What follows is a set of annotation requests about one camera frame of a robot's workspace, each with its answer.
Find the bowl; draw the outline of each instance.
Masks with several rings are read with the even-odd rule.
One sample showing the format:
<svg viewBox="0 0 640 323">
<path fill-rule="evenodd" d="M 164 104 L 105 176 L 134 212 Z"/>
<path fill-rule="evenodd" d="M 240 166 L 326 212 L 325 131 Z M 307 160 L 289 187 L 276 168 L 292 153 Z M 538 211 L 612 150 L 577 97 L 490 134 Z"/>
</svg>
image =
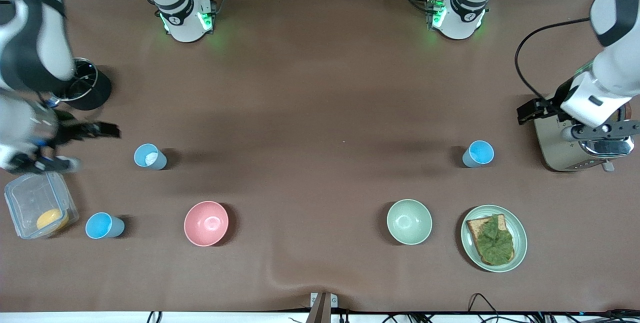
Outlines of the bowl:
<svg viewBox="0 0 640 323">
<path fill-rule="evenodd" d="M 480 253 L 478 253 L 476 244 L 474 243 L 473 236 L 471 235 L 471 231 L 469 230 L 469 226 L 467 225 L 467 221 L 490 217 L 494 214 L 504 214 L 504 220 L 507 224 L 507 230 L 513 236 L 513 259 L 510 260 L 510 262 L 502 265 L 491 265 L 482 261 Z M 512 212 L 501 206 L 496 206 L 493 204 L 474 207 L 474 209 L 471 209 L 471 211 L 469 211 L 469 213 L 464 217 L 464 220 L 462 221 L 460 239 L 462 239 L 462 247 L 464 248 L 464 252 L 466 252 L 466 255 L 469 256 L 473 263 L 489 272 L 505 273 L 512 271 L 522 263 L 524 257 L 527 255 L 527 234 L 524 231 L 522 222 Z"/>
<path fill-rule="evenodd" d="M 229 228 L 229 216 L 220 203 L 199 202 L 184 218 L 184 234 L 198 247 L 218 243 Z"/>
<path fill-rule="evenodd" d="M 398 200 L 386 214 L 386 227 L 396 241 L 413 246 L 429 237 L 434 223 L 423 203 L 413 199 Z"/>
</svg>

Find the black pot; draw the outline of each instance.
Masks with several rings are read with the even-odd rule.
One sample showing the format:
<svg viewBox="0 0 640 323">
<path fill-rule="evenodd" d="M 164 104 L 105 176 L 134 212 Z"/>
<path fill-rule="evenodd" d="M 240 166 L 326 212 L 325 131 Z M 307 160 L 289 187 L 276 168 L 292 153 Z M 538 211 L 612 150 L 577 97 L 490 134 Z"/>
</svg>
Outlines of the black pot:
<svg viewBox="0 0 640 323">
<path fill-rule="evenodd" d="M 95 64 L 84 58 L 74 58 L 75 74 L 71 84 L 54 99 L 80 111 L 101 107 L 112 94 L 112 81 Z"/>
</svg>

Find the plate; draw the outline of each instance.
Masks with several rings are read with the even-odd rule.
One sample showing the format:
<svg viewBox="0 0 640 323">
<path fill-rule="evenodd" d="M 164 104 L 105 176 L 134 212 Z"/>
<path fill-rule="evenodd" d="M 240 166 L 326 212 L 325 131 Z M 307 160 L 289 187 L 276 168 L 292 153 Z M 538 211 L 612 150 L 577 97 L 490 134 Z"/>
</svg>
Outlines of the plate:
<svg viewBox="0 0 640 323">
<path fill-rule="evenodd" d="M 473 236 L 467 225 L 467 221 L 473 219 L 485 218 L 493 216 L 493 214 L 504 214 L 504 220 L 507 223 L 507 230 L 513 236 L 513 250 L 515 251 L 514 257 L 509 263 L 502 265 L 486 264 L 480 258 L 480 254 L 474 244 Z M 485 269 L 489 272 L 505 273 L 518 267 L 527 255 L 527 234 L 524 231 L 524 227 L 521 221 L 507 209 L 496 206 L 493 204 L 487 204 L 484 206 L 474 207 L 464 217 L 462 221 L 462 228 L 460 229 L 460 239 L 462 239 L 462 247 L 466 252 L 466 255 L 477 264 L 478 267 Z"/>
</svg>

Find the plastic container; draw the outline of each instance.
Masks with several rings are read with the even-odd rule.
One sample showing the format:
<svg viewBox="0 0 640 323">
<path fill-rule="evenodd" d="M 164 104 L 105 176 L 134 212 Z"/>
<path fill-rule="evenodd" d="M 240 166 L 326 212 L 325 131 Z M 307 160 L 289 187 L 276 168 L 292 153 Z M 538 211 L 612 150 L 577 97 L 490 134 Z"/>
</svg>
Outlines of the plastic container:
<svg viewBox="0 0 640 323">
<path fill-rule="evenodd" d="M 15 232 L 23 239 L 48 237 L 78 220 L 62 175 L 55 172 L 27 173 L 4 187 Z"/>
</svg>

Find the toast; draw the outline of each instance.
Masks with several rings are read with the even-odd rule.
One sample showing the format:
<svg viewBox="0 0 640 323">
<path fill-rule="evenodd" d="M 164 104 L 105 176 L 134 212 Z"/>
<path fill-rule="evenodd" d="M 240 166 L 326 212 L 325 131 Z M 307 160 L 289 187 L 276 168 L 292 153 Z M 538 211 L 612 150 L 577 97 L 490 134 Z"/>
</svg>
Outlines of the toast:
<svg viewBox="0 0 640 323">
<path fill-rule="evenodd" d="M 471 219 L 466 221 L 466 225 L 467 227 L 469 227 L 469 231 L 471 232 L 471 237 L 473 237 L 473 245 L 476 247 L 476 249 L 478 247 L 478 237 L 480 236 L 480 234 L 482 234 L 485 223 L 489 222 L 490 220 L 491 216 L 485 216 L 485 218 Z M 498 214 L 498 229 L 501 231 L 507 230 L 507 222 L 505 220 L 504 214 Z M 511 251 L 511 257 L 509 258 L 508 262 L 511 262 L 512 259 L 514 259 L 515 253 L 515 250 Z M 493 266 L 493 264 L 485 261 L 482 255 L 480 255 L 480 258 L 482 259 L 483 263 Z"/>
</svg>

